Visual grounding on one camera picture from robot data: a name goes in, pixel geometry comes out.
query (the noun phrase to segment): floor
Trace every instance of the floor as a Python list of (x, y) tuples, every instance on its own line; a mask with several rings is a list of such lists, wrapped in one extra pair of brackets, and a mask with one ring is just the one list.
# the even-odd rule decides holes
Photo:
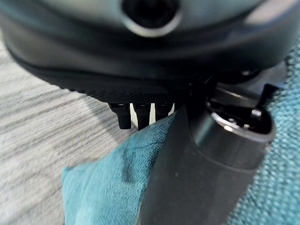
[(62, 168), (105, 156), (135, 131), (119, 130), (107, 104), (24, 71), (0, 40), (0, 225), (64, 224)]

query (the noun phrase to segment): black plastic housing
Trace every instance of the black plastic housing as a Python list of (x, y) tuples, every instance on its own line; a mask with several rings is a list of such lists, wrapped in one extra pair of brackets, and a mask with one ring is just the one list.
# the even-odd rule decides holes
[(174, 102), (207, 71), (274, 66), (291, 49), (299, 17), (299, 0), (268, 0), (211, 27), (147, 39), (77, 22), (35, 0), (0, 1), (6, 45), (23, 67), (110, 103)]

